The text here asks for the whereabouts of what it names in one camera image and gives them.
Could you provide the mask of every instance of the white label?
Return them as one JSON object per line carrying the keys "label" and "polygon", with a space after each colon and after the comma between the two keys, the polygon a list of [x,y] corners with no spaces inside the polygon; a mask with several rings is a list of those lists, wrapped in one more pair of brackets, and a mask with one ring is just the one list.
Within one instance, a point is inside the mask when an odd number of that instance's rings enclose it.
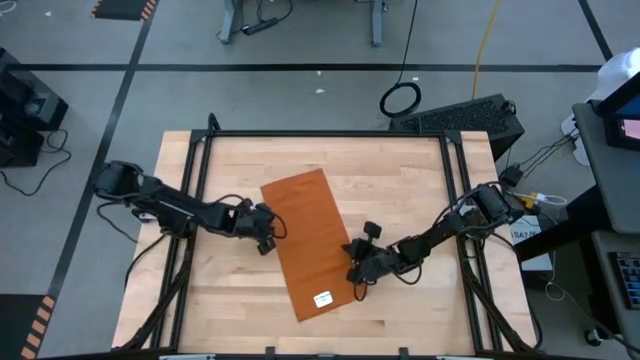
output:
{"label": "white label", "polygon": [[331,293],[325,291],[313,297],[313,301],[316,302],[316,306],[319,308],[327,306],[333,302],[333,298],[331,297]]}

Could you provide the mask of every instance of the black metal frame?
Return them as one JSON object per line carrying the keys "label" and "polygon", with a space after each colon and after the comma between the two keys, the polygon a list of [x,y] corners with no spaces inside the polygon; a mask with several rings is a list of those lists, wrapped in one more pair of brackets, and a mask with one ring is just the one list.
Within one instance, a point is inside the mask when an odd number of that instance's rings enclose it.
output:
{"label": "black metal frame", "polygon": [[[444,169],[445,181],[447,184],[447,193],[449,202],[454,204],[456,201],[456,187],[455,179],[453,176],[453,169],[451,159],[449,155],[448,140],[451,140],[455,145],[457,163],[460,169],[460,176],[462,181],[463,191],[466,192],[471,188],[471,182],[469,179],[469,173],[466,164],[466,158],[464,155],[464,149],[462,147],[462,140],[460,132],[440,131],[440,132],[419,132],[419,133],[407,133],[407,132],[393,132],[393,131],[331,131],[331,130],[221,130],[217,122],[214,120],[214,126],[209,130],[192,130],[189,141],[189,149],[187,151],[187,158],[185,169],[182,178],[181,191],[188,192],[190,188],[190,179],[193,175],[193,167],[195,161],[195,154],[198,144],[204,140],[204,149],[202,152],[202,158],[200,163],[200,171],[198,174],[198,181],[196,186],[195,197],[202,199],[204,193],[204,187],[207,177],[207,169],[209,167],[211,149],[213,140],[215,137],[395,137],[395,138],[436,138],[440,143],[440,151],[442,155],[442,163]],[[189,275],[191,271],[191,264],[193,260],[193,253],[195,249],[195,241],[197,234],[194,232],[189,238],[186,239],[186,247],[184,251],[183,262],[188,262]],[[169,251],[167,254],[167,263],[165,265],[165,271],[162,280],[162,289],[160,296],[166,294],[169,285],[171,284],[173,274],[175,271],[176,260],[178,255],[178,247],[180,239],[172,238],[169,245]],[[462,265],[465,261],[468,261],[469,257],[466,249],[466,239],[457,238],[458,257],[460,263],[460,269],[462,271]],[[474,242],[475,259],[477,260],[478,272],[482,285],[489,295],[491,295],[491,286],[489,284],[489,275],[487,272],[486,259],[484,253],[479,247],[477,242]],[[166,349],[167,352],[176,354],[179,348],[180,335],[182,331],[182,323],[184,319],[184,311],[186,306],[186,297],[189,288],[189,275],[187,275],[187,281],[178,292],[175,317],[172,325],[169,347],[161,348],[160,342],[162,338],[162,328],[164,326],[164,318],[162,318],[156,328],[154,329],[152,340],[150,344],[151,349]],[[471,336],[473,341],[474,352],[476,356],[490,355],[494,359],[574,359],[565,357],[545,357],[538,354],[519,354],[512,352],[502,352],[502,343],[500,338],[500,332],[497,326],[487,319],[489,322],[489,330],[492,339],[493,350],[486,350],[483,346],[482,333],[479,325],[479,318],[476,307],[476,300],[473,291],[469,286],[463,282],[465,301],[469,317],[469,326],[471,330]],[[409,359],[436,359],[436,356],[412,356],[409,355],[407,348],[399,348],[398,355],[391,356],[369,356],[369,355],[326,355],[328,359],[389,359],[389,360],[409,360]],[[276,355],[275,348],[267,347],[264,354],[216,354],[216,359],[309,359],[316,356],[318,359],[323,358],[323,355]]]}

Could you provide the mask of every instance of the computer monitor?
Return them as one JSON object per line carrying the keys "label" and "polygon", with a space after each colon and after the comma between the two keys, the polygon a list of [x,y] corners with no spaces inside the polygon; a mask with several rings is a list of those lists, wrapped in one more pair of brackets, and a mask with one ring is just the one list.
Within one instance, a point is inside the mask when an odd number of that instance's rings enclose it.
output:
{"label": "computer monitor", "polygon": [[640,151],[640,73],[594,110],[604,119],[609,146]]}

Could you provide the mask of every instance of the table leg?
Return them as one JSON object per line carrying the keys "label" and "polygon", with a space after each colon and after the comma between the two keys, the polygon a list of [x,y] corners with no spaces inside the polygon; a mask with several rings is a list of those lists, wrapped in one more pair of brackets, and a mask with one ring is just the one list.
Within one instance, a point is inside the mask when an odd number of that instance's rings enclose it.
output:
{"label": "table leg", "polygon": [[371,3],[372,46],[382,45],[382,12],[384,0],[373,0]]}
{"label": "table leg", "polygon": [[595,230],[609,229],[609,215],[597,186],[567,205],[569,219],[515,245],[520,261],[547,254],[561,246],[591,236]]}
{"label": "table leg", "polygon": [[225,45],[231,41],[233,20],[236,16],[236,10],[238,9],[239,1],[241,0],[224,0],[224,20],[222,22],[222,29],[220,29],[218,40],[220,40],[220,42]]}

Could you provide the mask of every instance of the orange cloth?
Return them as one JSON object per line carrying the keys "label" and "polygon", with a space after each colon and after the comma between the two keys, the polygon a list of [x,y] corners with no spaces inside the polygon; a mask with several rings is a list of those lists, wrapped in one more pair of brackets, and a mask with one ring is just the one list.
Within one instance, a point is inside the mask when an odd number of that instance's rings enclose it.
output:
{"label": "orange cloth", "polygon": [[[287,226],[287,237],[276,240],[276,250],[298,321],[353,301],[353,284],[347,281],[351,259],[341,248],[349,244],[349,236],[322,170],[260,190]],[[280,222],[274,223],[276,234],[282,234]]]}

